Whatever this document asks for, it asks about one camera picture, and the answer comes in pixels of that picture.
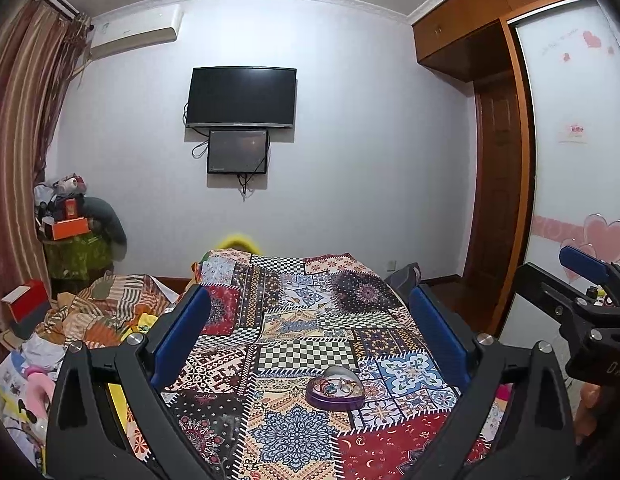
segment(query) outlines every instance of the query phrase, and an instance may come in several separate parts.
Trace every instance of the red box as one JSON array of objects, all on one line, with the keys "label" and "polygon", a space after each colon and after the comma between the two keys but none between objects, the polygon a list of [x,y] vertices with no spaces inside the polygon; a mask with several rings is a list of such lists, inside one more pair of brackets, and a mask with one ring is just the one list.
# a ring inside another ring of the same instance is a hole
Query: red box
[{"label": "red box", "polygon": [[[48,301],[47,292],[43,282],[39,280],[29,280],[22,286],[28,286],[29,290],[26,290],[21,295],[16,292],[18,288],[7,294],[1,301],[7,304],[12,313],[14,321],[19,323],[27,314],[32,312],[41,303]],[[10,296],[16,295],[17,297],[11,299]]]},{"label": "red box", "polygon": [[76,199],[75,198],[68,198],[63,205],[65,206],[65,219],[66,220],[72,220],[74,218],[77,218],[78,216],[78,210],[76,208]]}]

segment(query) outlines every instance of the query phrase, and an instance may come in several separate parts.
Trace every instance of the flat screen tv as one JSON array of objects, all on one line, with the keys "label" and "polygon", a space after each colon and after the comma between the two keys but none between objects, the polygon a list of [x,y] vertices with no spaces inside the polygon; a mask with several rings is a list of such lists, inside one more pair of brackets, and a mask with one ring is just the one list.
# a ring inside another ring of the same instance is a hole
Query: flat screen tv
[{"label": "flat screen tv", "polygon": [[267,130],[210,130],[207,173],[263,174],[268,146]]},{"label": "flat screen tv", "polygon": [[295,124],[296,68],[208,66],[192,70],[186,126]]}]

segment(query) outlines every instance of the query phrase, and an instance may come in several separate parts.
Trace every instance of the metal screw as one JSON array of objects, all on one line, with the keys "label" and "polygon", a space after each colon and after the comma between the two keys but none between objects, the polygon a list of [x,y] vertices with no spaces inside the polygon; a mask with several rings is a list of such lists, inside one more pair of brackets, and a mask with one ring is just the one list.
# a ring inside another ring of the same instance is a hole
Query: metal screw
[{"label": "metal screw", "polygon": [[78,352],[81,348],[83,348],[83,341],[72,341],[68,345],[68,350],[72,352],[73,354]]},{"label": "metal screw", "polygon": [[539,347],[539,350],[544,354],[549,354],[552,351],[552,345],[547,341],[539,341],[536,344]]},{"label": "metal screw", "polygon": [[125,342],[128,343],[128,345],[132,346],[138,345],[141,341],[143,341],[143,334],[139,332],[132,332],[128,337],[125,338]]},{"label": "metal screw", "polygon": [[490,334],[485,333],[480,333],[476,337],[476,340],[479,342],[480,345],[483,346],[490,346],[492,343],[494,343],[494,338]]}]

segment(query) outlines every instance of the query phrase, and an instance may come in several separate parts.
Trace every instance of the bedspread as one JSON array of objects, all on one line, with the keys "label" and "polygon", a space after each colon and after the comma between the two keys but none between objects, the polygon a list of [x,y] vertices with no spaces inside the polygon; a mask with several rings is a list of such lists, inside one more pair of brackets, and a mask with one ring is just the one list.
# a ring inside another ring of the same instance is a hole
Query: bedspread
[{"label": "bedspread", "polygon": [[[162,396],[219,479],[399,479],[455,405],[406,306],[349,254],[220,250],[195,270],[211,315]],[[308,381],[330,365],[357,373],[361,409],[305,401]],[[129,411],[127,435],[153,461]],[[469,459],[487,449],[481,437]]]}]

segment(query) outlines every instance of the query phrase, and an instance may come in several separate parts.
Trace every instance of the small monitor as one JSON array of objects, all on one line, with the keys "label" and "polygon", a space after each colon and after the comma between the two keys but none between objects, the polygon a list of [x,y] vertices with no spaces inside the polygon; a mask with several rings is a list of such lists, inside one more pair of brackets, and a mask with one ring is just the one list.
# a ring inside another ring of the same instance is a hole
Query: small monitor
[{"label": "small monitor", "polygon": [[264,174],[267,130],[210,130],[207,173]]}]

